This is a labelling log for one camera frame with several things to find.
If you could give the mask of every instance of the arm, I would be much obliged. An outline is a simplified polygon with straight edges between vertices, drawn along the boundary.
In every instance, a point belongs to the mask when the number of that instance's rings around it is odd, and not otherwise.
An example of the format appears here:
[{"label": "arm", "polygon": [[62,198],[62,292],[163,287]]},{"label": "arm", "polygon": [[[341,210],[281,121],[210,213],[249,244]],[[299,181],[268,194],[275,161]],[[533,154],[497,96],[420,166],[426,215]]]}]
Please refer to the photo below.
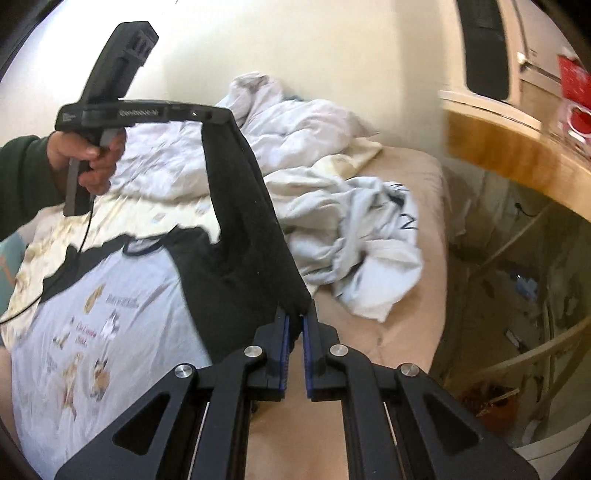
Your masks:
[{"label": "arm", "polygon": [[12,408],[12,364],[10,353],[0,346],[0,421],[18,445],[17,428]]},{"label": "arm", "polygon": [[125,139],[123,130],[103,149],[75,133],[10,140],[0,150],[0,241],[42,208],[64,201],[70,158],[90,164],[91,170],[79,177],[80,185],[96,195],[106,193]]},{"label": "arm", "polygon": [[40,209],[64,201],[47,159],[47,141],[20,137],[0,150],[0,240]]}]

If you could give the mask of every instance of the wire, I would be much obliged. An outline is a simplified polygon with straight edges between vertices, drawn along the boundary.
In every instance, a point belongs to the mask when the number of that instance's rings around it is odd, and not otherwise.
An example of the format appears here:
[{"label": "wire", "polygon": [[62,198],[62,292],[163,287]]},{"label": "wire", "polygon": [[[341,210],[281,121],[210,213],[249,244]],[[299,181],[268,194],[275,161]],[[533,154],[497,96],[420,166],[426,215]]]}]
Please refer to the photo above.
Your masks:
[{"label": "wire", "polygon": [[[95,203],[91,201],[90,202],[90,210],[89,210],[89,214],[88,214],[88,223],[86,224],[86,232],[84,234],[84,238],[82,239],[82,243],[80,244],[80,248],[78,248],[78,252],[76,253],[76,257],[74,258],[74,261],[70,263],[70,265],[78,263],[78,260],[80,258],[80,254],[82,253],[82,247],[84,247],[84,244],[86,242],[86,238],[88,237],[88,232],[90,232],[90,223],[92,222],[92,214],[94,213],[94,211],[95,211]],[[55,285],[58,282],[58,280],[60,280],[64,276],[64,273],[67,270],[68,270],[68,266],[66,266],[61,271],[61,275],[59,275],[59,277],[57,277],[53,281],[53,283],[46,288],[46,291],[49,290],[50,288],[52,288],[53,285]],[[7,319],[0,321],[0,325],[4,325],[5,323],[10,322],[17,317],[20,317],[23,313],[25,313],[28,309],[30,309],[33,305],[35,305],[39,301],[39,299],[41,298],[42,295],[43,295],[43,292],[41,292],[29,305],[24,307],[20,312],[12,315],[11,317],[8,317]]]},{"label": "wire", "polygon": [[523,209],[521,204],[518,202],[515,202],[515,208],[517,209],[518,212],[523,213],[526,217],[533,218],[533,217],[537,217],[539,215],[538,213],[536,213],[535,215],[530,215],[529,213],[526,213],[526,211]]}]

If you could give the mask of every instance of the gray t-shirt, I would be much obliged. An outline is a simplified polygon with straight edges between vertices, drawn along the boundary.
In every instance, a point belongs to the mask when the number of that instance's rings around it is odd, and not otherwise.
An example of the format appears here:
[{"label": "gray t-shirt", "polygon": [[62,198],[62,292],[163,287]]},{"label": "gray t-shirt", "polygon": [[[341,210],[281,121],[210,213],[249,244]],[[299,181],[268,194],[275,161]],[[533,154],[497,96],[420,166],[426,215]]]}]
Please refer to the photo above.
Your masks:
[{"label": "gray t-shirt", "polygon": [[66,460],[187,362],[211,364],[168,251],[110,254],[41,304],[12,351],[23,454],[43,479],[53,479]]}]

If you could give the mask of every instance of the white blanket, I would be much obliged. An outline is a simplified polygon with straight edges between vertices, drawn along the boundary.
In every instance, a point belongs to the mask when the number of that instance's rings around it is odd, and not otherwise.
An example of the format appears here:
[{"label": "white blanket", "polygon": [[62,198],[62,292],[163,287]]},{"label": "white blanket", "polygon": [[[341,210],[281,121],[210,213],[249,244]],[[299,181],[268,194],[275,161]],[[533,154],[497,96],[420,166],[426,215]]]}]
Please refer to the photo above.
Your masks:
[{"label": "white blanket", "polygon": [[[33,242],[27,247],[8,310],[1,318],[20,312],[41,294],[43,279],[53,275],[62,265],[68,245],[80,248],[88,215],[64,217],[61,206],[52,207],[52,210],[41,220]],[[171,204],[109,194],[95,200],[95,211],[83,249],[99,247],[122,233],[138,238],[161,235],[177,225],[184,228],[201,226],[212,242],[216,242],[219,236],[219,225],[209,196]],[[37,305],[34,303],[22,315],[0,326],[2,340],[9,350],[31,326]]]},{"label": "white blanket", "polygon": [[[263,175],[312,166],[377,132],[353,112],[328,100],[284,100],[279,81],[259,72],[237,77],[217,105],[229,108]],[[201,123],[142,124],[128,129],[125,154],[112,179],[113,193],[154,200],[207,194]]]},{"label": "white blanket", "polygon": [[383,322],[419,281],[418,209],[404,185],[314,167],[277,171],[265,184],[306,283],[332,284],[352,313]]}]

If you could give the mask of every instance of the pillow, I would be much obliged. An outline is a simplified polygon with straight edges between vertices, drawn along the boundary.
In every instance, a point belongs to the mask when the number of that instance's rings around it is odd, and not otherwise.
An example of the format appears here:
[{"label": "pillow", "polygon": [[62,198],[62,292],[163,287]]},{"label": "pillow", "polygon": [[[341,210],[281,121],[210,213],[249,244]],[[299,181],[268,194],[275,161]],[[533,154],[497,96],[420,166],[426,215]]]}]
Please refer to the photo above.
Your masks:
[{"label": "pillow", "polygon": [[25,257],[25,243],[18,232],[0,242],[0,314],[8,308],[15,277]]}]

